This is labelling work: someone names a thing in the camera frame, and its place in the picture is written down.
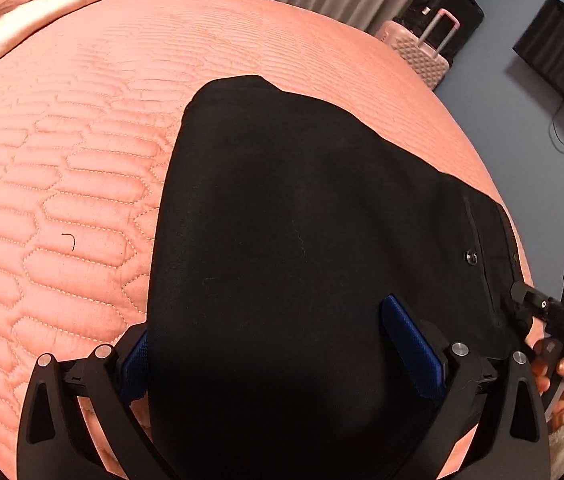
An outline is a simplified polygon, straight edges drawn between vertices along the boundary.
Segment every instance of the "black jacket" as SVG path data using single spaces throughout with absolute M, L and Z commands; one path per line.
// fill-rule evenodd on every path
M 258 76 L 207 84 L 155 239 L 156 446 L 185 479 L 386 478 L 434 406 L 379 303 L 504 358 L 531 325 L 516 251 L 501 206 L 348 112 Z

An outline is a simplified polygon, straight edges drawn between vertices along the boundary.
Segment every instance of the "metal screw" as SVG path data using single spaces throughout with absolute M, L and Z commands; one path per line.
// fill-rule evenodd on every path
M 526 363 L 526 356 L 522 352 L 513 352 L 513 360 L 519 365 Z
M 49 354 L 42 354 L 38 357 L 38 366 L 47 366 L 51 362 L 51 356 Z
M 451 346 L 451 350 L 455 355 L 459 355 L 460 357 L 464 357 L 469 353 L 469 347 L 464 343 L 460 343 L 460 342 L 453 343 L 453 346 Z
M 478 255 L 473 251 L 466 251 L 466 262 L 469 265 L 475 265 L 478 262 Z
M 111 345 L 100 345 L 95 349 L 95 357 L 98 359 L 106 359 L 113 352 Z

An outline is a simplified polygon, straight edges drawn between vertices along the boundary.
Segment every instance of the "blue wall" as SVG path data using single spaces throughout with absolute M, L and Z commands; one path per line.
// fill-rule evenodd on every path
M 564 154 L 552 144 L 548 127 L 561 97 L 512 50 L 545 0 L 476 1 L 485 19 L 436 93 L 471 139 L 504 198 L 534 283 L 559 298 Z M 555 123 L 564 140 L 564 107 Z

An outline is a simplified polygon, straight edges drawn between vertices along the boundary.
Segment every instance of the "pink quilted bedspread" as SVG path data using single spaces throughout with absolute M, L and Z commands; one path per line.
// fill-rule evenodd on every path
M 59 18 L 0 59 L 0 468 L 9 478 L 35 358 L 86 356 L 145 318 L 185 105 L 214 78 L 251 73 L 341 106 L 501 201 L 442 103 L 358 30 L 268 0 L 102 0 Z M 89 427 L 118 471 L 92 416 Z

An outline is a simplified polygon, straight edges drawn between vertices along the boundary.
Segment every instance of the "blue foam pad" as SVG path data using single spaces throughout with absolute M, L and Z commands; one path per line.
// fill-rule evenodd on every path
M 149 347 L 146 332 L 120 368 L 118 397 L 127 406 L 146 393 L 149 379 Z
M 382 323 L 418 395 L 435 402 L 443 400 L 444 368 L 395 296 L 382 302 Z

